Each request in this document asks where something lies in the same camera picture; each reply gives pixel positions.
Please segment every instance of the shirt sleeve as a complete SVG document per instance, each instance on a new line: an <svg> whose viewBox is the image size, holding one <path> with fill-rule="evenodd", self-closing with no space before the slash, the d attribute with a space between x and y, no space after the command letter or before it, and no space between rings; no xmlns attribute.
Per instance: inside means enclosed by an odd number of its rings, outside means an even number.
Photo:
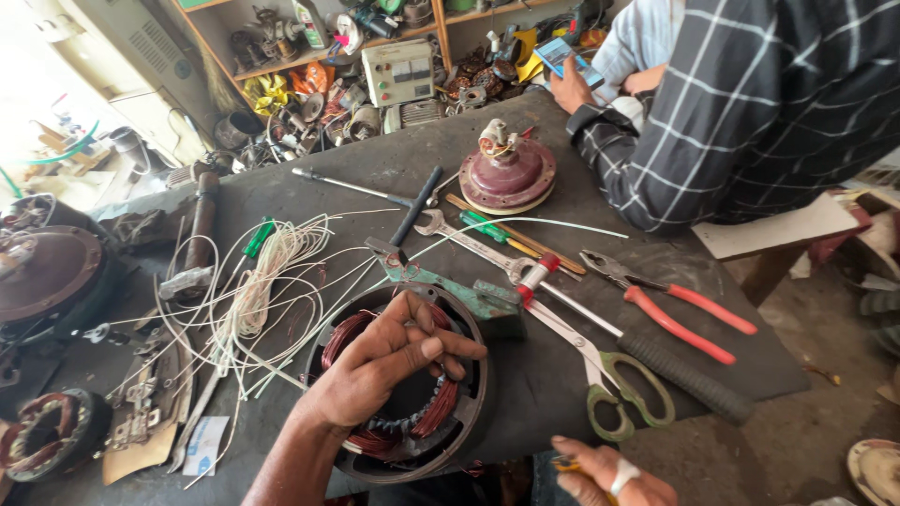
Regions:
<svg viewBox="0 0 900 506"><path fill-rule="evenodd" d="M741 150L779 111L781 57L769 3L691 7L640 137L623 114L595 104L566 125L609 204L659 235L713 216Z"/></svg>

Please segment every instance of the red-handled pliers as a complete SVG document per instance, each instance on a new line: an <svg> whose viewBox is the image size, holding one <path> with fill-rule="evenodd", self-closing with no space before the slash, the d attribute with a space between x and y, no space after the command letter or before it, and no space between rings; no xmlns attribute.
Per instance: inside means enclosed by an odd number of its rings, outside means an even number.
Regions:
<svg viewBox="0 0 900 506"><path fill-rule="evenodd" d="M659 308L659 306L657 306L655 303L653 303L652 300L650 300L650 297L648 297L647 294L645 294L644 291L641 290L641 287L638 286L638 284L644 285L648 288L660 290L662 292L665 292L666 294L678 297L683 301L692 303L700 309L703 309L704 311L709 312L713 316L717 317L719 320L724 321L732 327L740 330L744 334L756 333L757 329L755 325L734 314L733 312L726 310L726 308L720 306L717 303L714 303L703 295L694 292L693 290L689 290L687 288L684 288L683 286L673 284L656 283L643 276L639 276L631 272L627 267L618 263L614 258L607 257L606 255L601 255L595 251L588 251L584 249L580 253L580 256L581 259L584 260L584 264L588 266L589 269L596 271L601 276L604 276L606 279L615 283L619 288L625 290L626 301L637 304L643 310L643 312L646 312L648 316L662 325L664 329L668 330L676 337L685 340L691 346L703 350L707 355L718 360L719 362L722 362L723 364L733 364L734 355L728 353L727 351L721 349L720 347L707 341L706 339L701 338L699 335L684 328L680 323L673 320L671 316L663 312Z"/></svg>

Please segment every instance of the green-handled scissors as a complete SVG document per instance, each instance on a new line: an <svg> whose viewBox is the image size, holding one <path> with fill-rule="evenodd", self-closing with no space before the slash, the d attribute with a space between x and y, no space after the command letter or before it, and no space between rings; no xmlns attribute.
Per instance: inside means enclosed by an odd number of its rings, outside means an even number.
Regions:
<svg viewBox="0 0 900 506"><path fill-rule="evenodd" d="M635 425L626 415L624 405L618 400L618 397L613 395L603 385L603 376L618 389L626 401L637 406L637 410L641 412L641 416L647 422L647 425L651 427L665 427L675 420L675 404L672 403L671 395L669 395L669 392L666 391L665 386L660 383L656 375L639 360L624 353L607 353L598 350L592 342L585 339L584 336L535 299L528 301L526 309L547 327L550 327L565 340L569 341L584 357L584 368L588 373L589 385L588 417L590 418L590 425L601 438L607 441L624 441L631 438L635 433ZM656 389L656 392L662 398L664 407L662 418L656 418L650 413L641 394L616 371L616 364L619 362L635 367ZM616 406L616 412L619 414L618 429L606 430L600 427L594 409L601 402L609 402Z"/></svg>

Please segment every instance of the plastic bottle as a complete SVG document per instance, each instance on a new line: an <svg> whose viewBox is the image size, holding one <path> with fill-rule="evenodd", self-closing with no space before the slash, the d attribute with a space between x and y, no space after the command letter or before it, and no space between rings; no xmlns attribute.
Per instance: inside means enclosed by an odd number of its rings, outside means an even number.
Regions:
<svg viewBox="0 0 900 506"><path fill-rule="evenodd" d="M297 21L303 25L303 34L312 48L323 50L326 48L328 35L325 32L325 23L316 12L316 6L312 2L293 0L293 10L297 13Z"/></svg>

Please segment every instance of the green hose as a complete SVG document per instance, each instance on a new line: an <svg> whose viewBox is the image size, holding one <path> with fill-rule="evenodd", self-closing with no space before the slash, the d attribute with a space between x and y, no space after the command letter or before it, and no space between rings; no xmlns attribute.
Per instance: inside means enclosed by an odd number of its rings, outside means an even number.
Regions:
<svg viewBox="0 0 900 506"><path fill-rule="evenodd" d="M15 185L13 180L10 179L9 175L6 174L6 171L3 170L2 167L0 167L0 174L3 174L3 178L6 180L6 183L9 185L10 188L12 188L15 198L21 199L22 197L25 196L22 194L22 190L20 190L19 187Z"/></svg>
<svg viewBox="0 0 900 506"><path fill-rule="evenodd" d="M85 147L87 140L90 139L92 135L94 135L94 132L97 131L97 127L99 125L100 125L100 120L97 120L97 122L94 123L94 128L92 128L90 132L88 132L84 137L79 139L75 144L72 144L71 146L69 146L68 151L59 155L58 157L44 158L44 159L40 159L40 160L16 160L13 163L16 165L43 165L45 163L53 163L53 162L58 162L58 161L67 159L67 158L72 158L77 153L81 152L81 150ZM12 184L12 181L10 181L9 176L7 176L5 172L4 172L4 176L6 177L6 181L8 181L10 184Z"/></svg>

